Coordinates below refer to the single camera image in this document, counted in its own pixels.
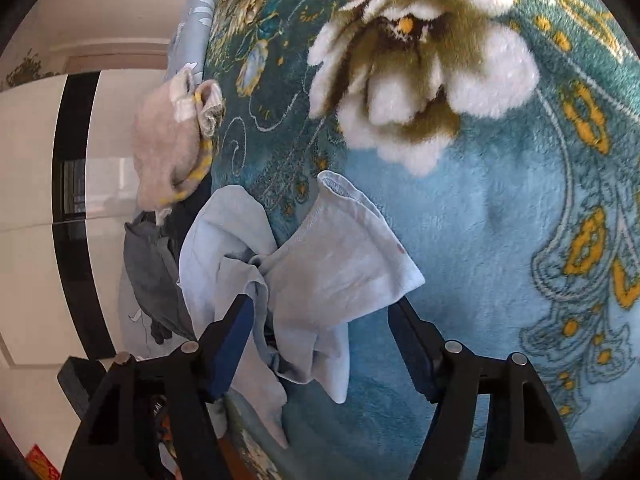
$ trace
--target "black stripe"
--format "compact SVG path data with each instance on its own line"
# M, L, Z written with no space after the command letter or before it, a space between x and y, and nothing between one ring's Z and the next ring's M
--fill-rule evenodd
M86 239L84 161L99 72L70 75L60 101L51 174L52 234L60 282L89 359L114 357Z

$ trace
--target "silver screw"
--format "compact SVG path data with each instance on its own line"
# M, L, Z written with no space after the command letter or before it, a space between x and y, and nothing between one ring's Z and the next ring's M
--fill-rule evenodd
M459 354L460 352L462 352L462 345L452 339L444 343L444 349L447 352L451 352L452 354Z
M520 366L524 366L525 364L527 364L527 356L521 354L520 352L514 352L513 354L511 354L511 360Z
M129 352L118 352L116 357L113 358L113 362L117 365L125 365L131 359L131 354Z
M185 354L193 354L198 351L200 345L196 341L187 341L186 343L182 343L180 350L182 350Z

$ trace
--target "white flower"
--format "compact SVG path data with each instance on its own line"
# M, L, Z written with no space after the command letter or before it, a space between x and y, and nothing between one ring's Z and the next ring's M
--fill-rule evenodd
M500 118L525 103L538 69L524 40L491 18L514 0L347 0L308 53L322 64L309 116L337 109L352 149L424 175L459 114Z

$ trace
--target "blue blanket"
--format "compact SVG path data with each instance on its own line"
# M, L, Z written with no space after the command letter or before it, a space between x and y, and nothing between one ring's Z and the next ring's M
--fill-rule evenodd
M600 0L218 0L205 76L214 189L245 187L281 244L344 174L424 274L418 314L524 352L586 476L607 465L640 415L640 62ZM407 478L433 407L386 312L349 329L345 404L284 383L289 449L230 396L259 478Z

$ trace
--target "floral blanket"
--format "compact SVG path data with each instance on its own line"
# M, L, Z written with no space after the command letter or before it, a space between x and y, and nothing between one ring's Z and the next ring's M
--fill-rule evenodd
M214 189L244 186L283 243L319 171L344 174L424 274L418 314L477 354L524 352L599 474L640 415L640 61L603 3L218 0L205 76L227 110ZM386 312L350 341L345 404L285 384L289 449L231 396L261 479L408 477L433 407Z

